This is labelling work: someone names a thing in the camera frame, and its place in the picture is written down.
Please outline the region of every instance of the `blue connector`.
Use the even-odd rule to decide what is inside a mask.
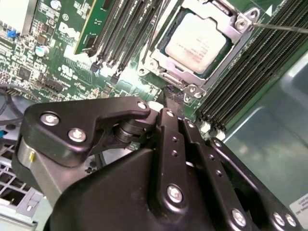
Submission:
[[[8,38],[15,38],[15,37],[17,37],[16,30],[9,30],[6,35],[7,35]]]

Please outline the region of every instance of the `silver screw head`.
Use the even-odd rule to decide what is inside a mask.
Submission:
[[[172,111],[170,111],[170,110],[167,110],[167,115],[168,115],[168,116],[170,116],[170,117],[174,117],[173,112],[172,112]]]
[[[192,98],[191,98],[190,96],[186,96],[185,99],[184,99],[184,101],[185,101],[186,103],[188,103],[190,100],[192,100]]]
[[[188,121],[188,126],[194,128],[194,124],[191,121]]]
[[[285,222],[283,220],[283,218],[278,214],[278,213],[273,213],[273,216],[275,218],[275,220],[277,221],[277,223],[281,226],[285,226]]]
[[[238,209],[235,208],[232,210],[232,216],[239,226],[242,226],[242,227],[246,226],[245,217]]]
[[[196,91],[196,87],[191,87],[190,92],[194,93]]]
[[[138,102],[138,107],[141,109],[146,109],[146,105],[144,102]]]
[[[68,132],[68,137],[75,142],[81,143],[86,140],[86,134],[79,128],[74,128]]]
[[[151,59],[151,60],[149,61],[149,67],[150,67],[151,69],[156,69],[156,68],[158,67],[157,61],[155,61],[154,59]]]
[[[43,114],[40,117],[40,120],[43,122],[43,124],[46,124],[48,126],[55,126],[60,122],[59,118],[56,115],[50,113]]]
[[[171,201],[174,203],[180,203],[183,200],[183,195],[180,189],[174,185],[169,185],[167,188],[167,194]]]
[[[238,30],[244,30],[247,26],[247,22],[244,19],[240,19],[235,23],[235,27]]]
[[[287,219],[287,221],[289,222],[289,224],[293,227],[296,227],[296,222],[295,220],[293,219],[293,217],[291,217],[290,214],[286,214],[285,215],[285,218]]]
[[[214,143],[215,143],[215,145],[216,145],[217,147],[221,147],[221,143],[218,142],[217,140],[214,140]]]

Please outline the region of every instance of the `chip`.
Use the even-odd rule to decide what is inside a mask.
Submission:
[[[31,71],[21,66],[18,70],[17,76],[22,79],[29,80],[31,76]]]
[[[48,27],[47,34],[53,35],[54,29],[52,27]]]
[[[42,36],[42,35],[39,35],[38,39],[37,39],[37,42],[40,45],[46,45],[47,44],[47,38]]]
[[[212,19],[203,20],[188,13],[172,35],[165,52],[193,72],[202,74],[226,42]]]
[[[47,32],[48,31],[49,26],[47,24],[43,24],[42,26],[42,31],[43,32]]]

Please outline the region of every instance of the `black cable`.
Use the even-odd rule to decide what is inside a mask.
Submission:
[[[22,113],[16,106],[16,104],[14,103],[12,96],[8,95],[8,101],[7,101],[7,105],[10,107],[10,109],[12,110],[12,112],[15,114],[15,116],[17,118],[21,118],[24,116],[24,113]]]
[[[0,93],[4,95],[4,103],[2,107],[0,108],[0,115],[2,115],[7,107],[7,100],[8,100],[8,94],[3,89],[0,89]]]
[[[8,124],[18,124],[23,121],[23,118],[17,118],[17,119],[7,119],[0,121],[0,126],[6,126]]]

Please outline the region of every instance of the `dimm slot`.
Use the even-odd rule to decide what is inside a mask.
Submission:
[[[290,22],[290,18],[288,18],[285,24],[288,26],[306,27],[307,25],[304,24],[306,20],[304,22],[301,21],[303,17],[306,16],[305,13],[308,11],[307,7],[305,7],[306,4],[297,5],[296,8],[298,10],[296,11],[295,18],[291,17],[292,22]],[[242,109],[242,107],[249,102],[254,94],[257,93],[271,79],[272,75],[283,67],[283,65],[289,59],[285,56],[287,55],[288,57],[291,57],[297,51],[297,49],[307,41],[308,37],[307,35],[301,35],[292,32],[271,32],[271,40],[269,40],[269,43],[265,44],[265,47],[263,48],[263,51],[267,52],[261,53],[261,57],[256,57],[257,61],[259,62],[261,62],[260,60],[265,59],[265,63],[261,62],[261,66],[263,66],[263,68],[256,68],[255,64],[251,62],[248,68],[246,68],[238,78],[239,80],[242,80],[246,77],[244,84],[237,84],[236,90],[234,90],[234,87],[228,89],[232,93],[227,100],[226,98],[220,99],[220,101],[223,102],[223,105],[219,106],[218,103],[216,105],[219,106],[219,109],[211,108],[207,112],[207,114],[209,114],[210,117],[215,119],[215,121],[219,124],[223,126],[226,125],[232,119],[232,117],[235,116]],[[280,48],[285,47],[285,50],[281,52],[281,49],[275,49],[278,45]]]
[[[119,9],[120,3],[121,3],[121,0],[115,0],[113,2],[112,6],[111,6],[112,7],[111,11],[110,11],[110,13],[109,13],[109,15],[107,17],[107,20],[106,20],[106,22],[105,22],[105,24],[104,24],[104,26],[103,26],[103,28],[102,28],[102,30],[100,32],[100,35],[96,39],[96,42],[93,45],[93,47],[91,48],[91,50],[87,51],[87,54],[88,54],[89,57],[94,56],[96,54],[98,48],[103,45],[103,41],[104,41],[106,35],[108,35],[107,39],[109,39],[110,34],[108,34],[107,32],[108,32],[109,27],[112,24],[112,22],[114,20],[116,20],[116,18],[114,18],[117,15],[116,12],[118,10],[122,9],[122,8]]]
[[[272,18],[271,24],[279,25],[285,17],[286,10],[290,13],[292,13],[298,4],[300,4],[302,1],[288,1],[281,10],[276,14],[275,17]],[[258,36],[258,38],[269,38],[270,32],[263,30],[261,34]],[[263,39],[256,39],[255,42],[251,45],[250,48],[245,52],[246,55],[248,54],[251,56],[251,54],[256,54],[261,45],[264,43]],[[228,86],[236,80],[234,76],[240,72],[240,69],[243,68],[243,64],[247,64],[249,62],[249,59],[245,56],[245,54],[241,57],[241,59],[237,62],[237,64],[229,71],[229,73],[226,75],[225,78],[221,80],[221,82],[215,87],[215,89],[209,94],[209,96],[204,101],[203,105],[201,106],[200,110],[203,112],[203,114],[206,114],[206,112],[211,108],[211,106],[214,104],[215,99],[218,99],[221,96],[221,93],[224,92],[223,89],[227,89]]]
[[[111,63],[112,63],[112,65],[115,65],[119,61],[121,53],[124,50],[124,48],[126,47],[126,44],[128,43],[128,40],[129,40],[133,30],[135,29],[136,24],[138,23],[142,13],[144,12],[144,9],[145,9],[147,2],[148,2],[148,0],[139,1],[137,9],[134,13],[134,16],[128,24],[127,31],[125,32],[122,39],[120,40],[119,46],[117,47],[115,52],[113,52],[112,56],[107,61],[110,66],[111,66]]]
[[[113,48],[113,45],[116,41],[116,39],[119,36],[119,33],[121,31],[121,29],[124,26],[124,23],[126,22],[128,16],[129,16],[129,12],[132,8],[132,6],[134,5],[135,1],[134,0],[127,0],[125,2],[125,6],[122,8],[124,9],[124,11],[122,11],[120,13],[120,18],[118,19],[117,23],[115,24],[115,30],[112,32],[111,36],[109,37],[108,41],[105,43],[104,47],[101,49],[100,51],[100,59],[102,61],[105,61],[106,58],[108,58],[108,55],[110,53],[110,51]]]
[[[296,39],[298,39],[299,36],[297,36],[295,39],[294,38],[290,38],[291,41],[295,41]],[[243,88],[241,89],[240,92],[238,92],[235,97],[233,97],[230,101],[230,103],[228,105],[230,105],[230,109],[228,108],[223,108],[223,110],[220,111],[220,113],[215,117],[216,120],[220,123],[224,120],[224,118],[227,116],[227,114],[229,114],[232,110],[234,110],[234,107],[236,107],[239,102],[244,98],[245,95],[248,94],[248,92],[253,91],[254,92],[254,87],[255,85],[257,85],[259,82],[264,82],[264,75],[266,76],[266,72],[269,70],[269,68],[264,68],[259,70],[257,73],[255,73],[255,76],[257,76],[257,78],[255,78],[254,80],[252,80],[251,82],[253,82],[253,84],[251,84],[248,88]]]
[[[291,23],[292,26],[296,26],[295,23],[297,23],[306,12],[306,9],[302,8],[301,12],[298,12],[296,15],[296,18]],[[238,94],[243,92],[247,87],[250,86],[251,82],[254,81],[255,78],[258,78],[257,75],[254,74],[255,71],[260,72],[260,65],[265,66],[263,62],[271,62],[271,60],[268,60],[268,56],[274,56],[275,53],[280,52],[280,49],[276,49],[277,46],[283,42],[284,38],[288,35],[285,31],[275,31],[274,36],[271,37],[271,40],[269,40],[269,44],[266,44],[265,46],[268,47],[264,54],[262,54],[261,57],[258,57],[258,59],[255,62],[250,63],[249,68],[245,68],[245,71],[241,73],[241,76],[244,77],[244,79],[240,78],[241,81],[239,81],[237,84],[233,84],[228,91],[223,95],[223,97],[220,98],[218,103],[216,104],[216,107],[212,109],[211,117],[214,117],[216,120],[219,119],[221,113],[221,109],[226,105],[232,105],[232,102],[229,102],[230,99],[232,99],[233,95],[235,95],[238,91],[240,91]]]
[[[301,38],[298,38],[298,42],[296,42],[296,44],[294,46],[290,46],[288,48],[288,50],[285,51],[285,53],[287,54],[286,57],[284,57],[285,60],[290,59],[296,52],[297,50],[306,42],[308,41],[308,36],[307,35],[302,35]],[[277,69],[275,69],[274,71],[271,71],[270,73],[268,73],[265,78],[262,79],[261,82],[257,83],[256,86],[254,87],[254,89],[252,91],[247,91],[245,94],[245,100],[241,101],[235,108],[232,109],[232,112],[228,112],[225,116],[225,118],[223,118],[223,120],[221,121],[221,123],[223,123],[224,125],[227,125],[232,118],[239,113],[239,111],[243,108],[243,106],[245,106],[252,98],[253,96],[262,89],[262,87],[272,78],[272,75],[276,72],[279,71],[282,67],[283,64],[282,63],[284,60],[281,59],[280,63],[279,63],[279,67]]]
[[[150,12],[148,13],[146,19],[144,20],[136,38],[134,39],[133,43],[131,44],[128,52],[126,52],[126,54],[124,55],[123,60],[121,61],[121,64],[119,65],[119,70],[123,71],[124,68],[128,65],[132,55],[134,54],[134,51],[136,50],[136,47],[138,46],[138,44],[140,43],[142,36],[144,35],[147,27],[149,26],[149,23],[152,21],[152,19],[155,16],[156,11],[158,10],[158,8],[160,7],[160,5],[162,4],[162,0],[156,0],[154,6],[150,9]]]

